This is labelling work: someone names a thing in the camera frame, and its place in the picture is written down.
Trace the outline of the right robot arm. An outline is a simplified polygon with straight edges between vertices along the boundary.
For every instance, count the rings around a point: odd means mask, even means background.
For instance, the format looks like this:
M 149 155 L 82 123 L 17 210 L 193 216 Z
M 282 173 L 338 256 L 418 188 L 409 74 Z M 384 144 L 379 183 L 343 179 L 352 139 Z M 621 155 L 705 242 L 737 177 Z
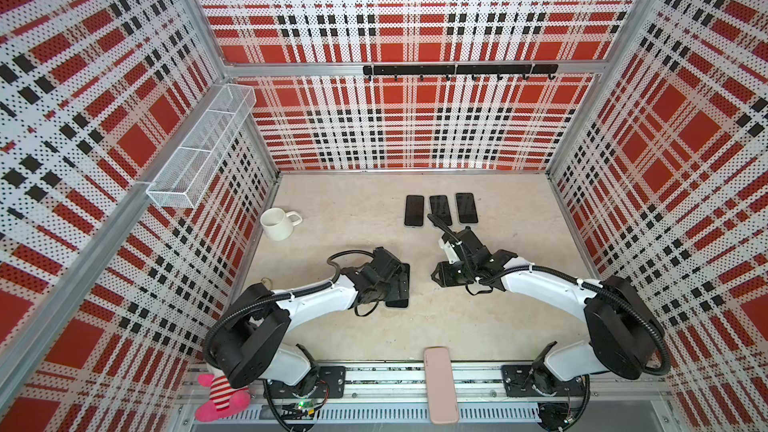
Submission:
M 543 396 L 578 377 L 610 372 L 623 379 L 663 377 L 672 360 L 664 329 L 632 284 L 621 277 L 578 278 L 536 265 L 514 253 L 442 241 L 447 260 L 431 278 L 443 288 L 477 284 L 479 295 L 495 290 L 536 299 L 586 326 L 588 337 L 569 345 L 552 342 L 532 362 L 527 384 Z

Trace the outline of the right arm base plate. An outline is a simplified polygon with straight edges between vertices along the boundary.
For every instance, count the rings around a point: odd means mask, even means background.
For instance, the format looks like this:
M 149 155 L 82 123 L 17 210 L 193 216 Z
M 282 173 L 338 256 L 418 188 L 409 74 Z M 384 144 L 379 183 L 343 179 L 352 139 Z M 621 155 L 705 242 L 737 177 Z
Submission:
M 585 394 L 585 382 L 581 377 L 562 382 L 542 369 L 532 371 L 532 365 L 512 364 L 501 367 L 502 385 L 510 398 L 568 398 Z

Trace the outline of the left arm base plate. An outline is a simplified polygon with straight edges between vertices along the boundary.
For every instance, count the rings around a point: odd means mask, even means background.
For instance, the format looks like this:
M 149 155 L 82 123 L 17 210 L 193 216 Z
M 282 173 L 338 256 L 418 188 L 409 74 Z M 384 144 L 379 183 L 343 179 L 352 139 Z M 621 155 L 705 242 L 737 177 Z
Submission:
M 346 383 L 344 366 L 318 366 L 297 385 L 289 386 L 280 381 L 268 381 L 267 390 L 273 399 L 337 399 L 344 396 Z

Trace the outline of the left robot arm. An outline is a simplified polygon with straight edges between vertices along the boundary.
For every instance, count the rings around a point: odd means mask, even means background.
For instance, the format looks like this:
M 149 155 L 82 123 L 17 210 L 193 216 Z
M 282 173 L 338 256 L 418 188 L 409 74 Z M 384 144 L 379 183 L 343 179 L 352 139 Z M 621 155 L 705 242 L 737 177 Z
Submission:
M 330 259 L 334 275 L 306 287 L 248 287 L 207 332 L 204 361 L 234 389 L 265 381 L 265 395 L 276 387 L 295 397 L 314 394 L 323 378 L 321 366 L 306 347 L 284 342 L 289 331 L 345 310 L 360 317 L 359 307 L 366 304 L 408 303 L 410 265 L 383 249 L 363 254 L 370 260 L 357 267 L 342 268 Z

